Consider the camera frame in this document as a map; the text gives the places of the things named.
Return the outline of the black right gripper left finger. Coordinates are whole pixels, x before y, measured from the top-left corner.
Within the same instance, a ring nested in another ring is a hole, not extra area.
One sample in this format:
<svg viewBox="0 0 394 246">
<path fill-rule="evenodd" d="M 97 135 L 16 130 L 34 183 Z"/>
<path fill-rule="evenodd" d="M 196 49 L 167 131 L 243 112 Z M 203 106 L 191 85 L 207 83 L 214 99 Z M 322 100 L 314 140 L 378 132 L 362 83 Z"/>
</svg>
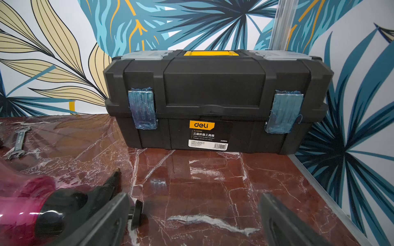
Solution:
<svg viewBox="0 0 394 246">
<path fill-rule="evenodd" d="M 119 246 L 130 209 L 126 193 L 120 193 L 71 235 L 57 239 L 55 246 Z"/>
</svg>

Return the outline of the pink pressure spray bottle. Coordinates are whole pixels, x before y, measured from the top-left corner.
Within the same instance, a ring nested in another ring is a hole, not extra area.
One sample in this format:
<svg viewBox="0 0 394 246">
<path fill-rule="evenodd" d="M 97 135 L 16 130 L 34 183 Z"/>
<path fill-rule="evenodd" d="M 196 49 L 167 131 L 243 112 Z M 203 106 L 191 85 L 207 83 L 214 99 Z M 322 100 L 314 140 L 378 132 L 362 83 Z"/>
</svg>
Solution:
<svg viewBox="0 0 394 246">
<path fill-rule="evenodd" d="M 1 245 L 54 246 L 71 235 L 120 191 L 121 171 L 89 192 L 58 189 L 46 175 L 26 175 L 1 162 Z M 132 229 L 141 223 L 143 203 L 130 204 Z"/>
</svg>

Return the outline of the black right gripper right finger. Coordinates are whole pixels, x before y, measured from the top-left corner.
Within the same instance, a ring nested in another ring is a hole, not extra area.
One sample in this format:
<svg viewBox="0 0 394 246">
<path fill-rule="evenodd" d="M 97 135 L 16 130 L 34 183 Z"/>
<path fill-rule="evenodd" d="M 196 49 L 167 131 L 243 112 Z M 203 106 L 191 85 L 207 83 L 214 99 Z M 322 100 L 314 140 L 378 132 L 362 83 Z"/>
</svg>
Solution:
<svg viewBox="0 0 394 246">
<path fill-rule="evenodd" d="M 260 196 L 258 209 L 269 246 L 331 245 L 271 193 Z"/>
</svg>

